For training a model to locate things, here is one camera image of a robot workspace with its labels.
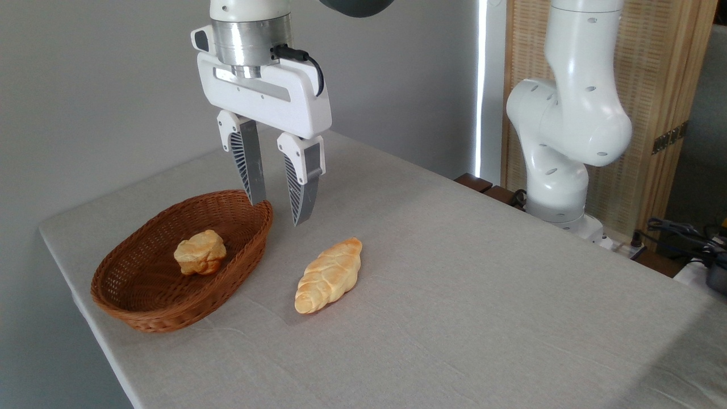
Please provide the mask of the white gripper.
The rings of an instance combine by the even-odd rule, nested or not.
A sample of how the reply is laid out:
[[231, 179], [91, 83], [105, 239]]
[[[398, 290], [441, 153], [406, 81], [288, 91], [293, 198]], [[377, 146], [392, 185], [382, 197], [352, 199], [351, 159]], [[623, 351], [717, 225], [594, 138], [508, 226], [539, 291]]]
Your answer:
[[205, 52], [197, 54], [197, 65], [207, 100], [223, 109], [216, 117], [222, 146], [232, 153], [251, 204], [266, 199], [259, 122], [284, 131], [276, 143], [284, 155], [293, 222], [306, 222], [325, 174], [324, 139], [317, 135], [332, 125], [327, 91], [316, 95], [316, 67], [282, 60], [263, 66], [260, 78], [243, 78]]

